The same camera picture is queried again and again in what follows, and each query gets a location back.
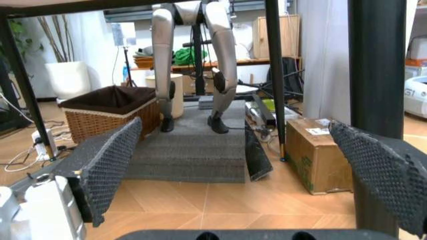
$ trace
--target dried branch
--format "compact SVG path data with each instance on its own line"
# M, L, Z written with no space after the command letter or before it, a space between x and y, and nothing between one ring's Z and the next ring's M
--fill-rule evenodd
M71 55L70 55L70 41L71 41L71 38L69 39L69 34L70 33L68 32L67 18L66 18L66 16L64 14L62 14L61 17L62 17L62 21L64 23L65 40L66 40L66 51L68 53L68 58L69 58L70 61L74 61L74 56L71 58Z
M75 56L74 56L74 46L73 46L73 39L71 38L70 35L70 30L68 28L68 21L67 21L67 17L63 14L62 15L62 20L64 21L64 28L65 28L65 36L67 37L67 41L69 40L69 43L67 42L67 48L70 47L71 48L71 54L68 54L70 61L75 61Z
M67 54L65 52L65 47L64 47L63 35L61 32L60 23L58 21L58 15L53 15L52 21L53 21L53 26L55 26L56 34L58 35L59 44L62 49L62 53L63 53L62 57L64 58L65 62L68 62Z
M43 28L44 34L46 34L47 39L49 40L50 45L52 46L53 52L55 53L56 60L58 63L63 63L64 58L61 56L60 51L58 50L58 46L55 43L54 37L52 36L51 29L48 26L46 18L44 16L37 17L38 22Z

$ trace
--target label on box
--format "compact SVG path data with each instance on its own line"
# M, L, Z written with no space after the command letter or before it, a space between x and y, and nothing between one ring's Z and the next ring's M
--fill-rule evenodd
M329 126L329 123L330 123L331 121L329 121L329 119L322 118L322 119L318 119L318 120L316 120L315 122L316 122L316 123L318 123L318 124L320 124L320 125L322 125L322 126L327 127L327 126Z
M309 132L311 135L328 135L329 129L328 128L306 128L307 132Z

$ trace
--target wooden crate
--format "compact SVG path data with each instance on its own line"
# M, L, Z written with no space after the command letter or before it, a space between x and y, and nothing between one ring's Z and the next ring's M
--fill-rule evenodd
M253 22L253 55L257 59L269 58L269 40L265 17ZM300 16L280 17L280 39L282 57L297 57L300 54Z

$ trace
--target white pot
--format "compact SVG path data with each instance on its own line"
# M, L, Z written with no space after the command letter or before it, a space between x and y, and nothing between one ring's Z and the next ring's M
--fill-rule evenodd
M88 69L82 61L45 64L58 99L67 100L91 91Z
M174 119L177 119L184 113L183 75L172 73L170 75L170 80L175 82L175 96L172 99L171 114ZM147 76L145 82L149 88L156 87L156 77L154 75Z

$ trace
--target power strip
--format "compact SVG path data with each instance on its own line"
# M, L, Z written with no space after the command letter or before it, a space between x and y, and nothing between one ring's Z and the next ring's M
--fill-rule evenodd
M49 139L49 145L52 149L52 153L54 156L58 155L58 149L54 141L54 136L52 135L52 130L50 128L46 129L47 132L47 138ZM40 138L39 131L35 131L31 134L32 142L33 144L36 142L36 139ZM45 145L43 143L38 143L34 146L35 150L37 151L37 161L46 161L49 160L49 155L46 151Z

